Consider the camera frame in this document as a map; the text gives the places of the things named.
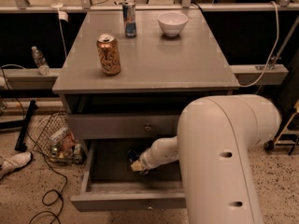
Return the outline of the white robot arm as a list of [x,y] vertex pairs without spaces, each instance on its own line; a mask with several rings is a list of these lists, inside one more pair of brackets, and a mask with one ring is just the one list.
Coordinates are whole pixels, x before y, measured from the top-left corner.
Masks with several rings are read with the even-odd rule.
[[248,150],[272,139],[280,122],[259,95],[200,98],[182,111],[177,135],[154,141],[131,168],[178,161],[189,224],[263,224]]

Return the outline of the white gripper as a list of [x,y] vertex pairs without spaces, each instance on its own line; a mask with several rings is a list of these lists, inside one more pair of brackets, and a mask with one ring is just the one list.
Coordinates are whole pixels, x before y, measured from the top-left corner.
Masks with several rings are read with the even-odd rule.
[[141,153],[139,161],[134,161],[131,164],[131,168],[134,172],[139,172],[142,170],[151,170],[156,167],[156,160],[152,157],[149,150],[146,150]]

